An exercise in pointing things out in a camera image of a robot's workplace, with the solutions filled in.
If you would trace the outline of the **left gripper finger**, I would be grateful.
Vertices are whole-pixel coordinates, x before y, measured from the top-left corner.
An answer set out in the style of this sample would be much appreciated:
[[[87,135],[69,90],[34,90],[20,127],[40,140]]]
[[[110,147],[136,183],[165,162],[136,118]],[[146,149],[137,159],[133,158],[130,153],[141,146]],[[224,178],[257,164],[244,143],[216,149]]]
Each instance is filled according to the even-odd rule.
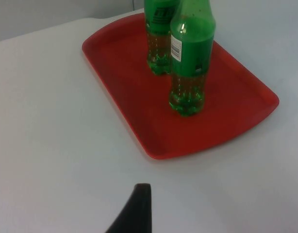
[[[151,185],[138,183],[108,233],[151,233]]]

